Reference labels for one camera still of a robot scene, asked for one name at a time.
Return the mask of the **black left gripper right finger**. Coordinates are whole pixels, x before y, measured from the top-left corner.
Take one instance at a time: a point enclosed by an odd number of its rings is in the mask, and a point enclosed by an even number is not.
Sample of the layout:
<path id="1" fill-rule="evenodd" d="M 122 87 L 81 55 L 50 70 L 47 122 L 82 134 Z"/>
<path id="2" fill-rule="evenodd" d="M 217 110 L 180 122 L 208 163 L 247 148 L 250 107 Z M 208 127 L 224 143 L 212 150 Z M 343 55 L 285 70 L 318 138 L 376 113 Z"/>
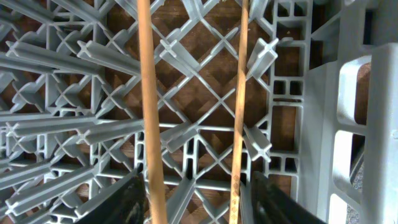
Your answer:
<path id="1" fill-rule="evenodd" d="M 254 172 L 251 178 L 251 202 L 254 223 L 325 224 L 261 172 Z"/>

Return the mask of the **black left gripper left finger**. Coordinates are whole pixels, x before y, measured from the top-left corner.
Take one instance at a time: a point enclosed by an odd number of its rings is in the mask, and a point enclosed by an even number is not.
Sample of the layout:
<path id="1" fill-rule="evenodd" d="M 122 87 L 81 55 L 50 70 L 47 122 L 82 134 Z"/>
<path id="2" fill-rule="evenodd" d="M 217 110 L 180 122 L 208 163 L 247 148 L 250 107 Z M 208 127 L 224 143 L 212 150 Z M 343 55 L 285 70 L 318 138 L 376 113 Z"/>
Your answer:
<path id="1" fill-rule="evenodd" d="M 144 201 L 144 180 L 138 174 L 76 224 L 143 224 Z"/>

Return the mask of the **wooden chopstick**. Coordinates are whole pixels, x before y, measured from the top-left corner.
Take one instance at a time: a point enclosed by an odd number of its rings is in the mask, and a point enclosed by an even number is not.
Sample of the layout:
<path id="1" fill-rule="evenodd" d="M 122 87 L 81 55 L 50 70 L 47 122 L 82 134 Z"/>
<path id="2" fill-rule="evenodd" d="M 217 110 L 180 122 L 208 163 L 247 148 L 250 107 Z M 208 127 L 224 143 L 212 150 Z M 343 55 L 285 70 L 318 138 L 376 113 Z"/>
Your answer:
<path id="1" fill-rule="evenodd" d="M 152 217 L 152 223 L 166 224 L 167 209 L 160 146 L 150 1 L 137 1 L 137 15 L 139 23 L 142 109 L 147 159 L 147 178 L 149 181 L 150 215 Z"/>
<path id="2" fill-rule="evenodd" d="M 237 224 L 239 218 L 241 158 L 243 149 L 244 106 L 246 92 L 246 59 L 248 47 L 249 0 L 243 0 L 241 31 L 239 36 L 239 58 L 236 85 L 233 163 L 231 168 L 231 194 L 229 202 L 229 224 Z"/>

